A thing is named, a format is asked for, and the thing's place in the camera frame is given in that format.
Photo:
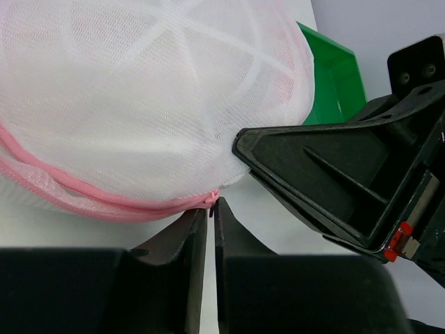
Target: mesh laundry bag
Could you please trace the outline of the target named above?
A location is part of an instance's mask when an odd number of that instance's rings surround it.
[[[313,101],[281,1],[0,1],[0,188],[17,199],[122,222],[210,207],[248,172],[239,130],[299,125]]]

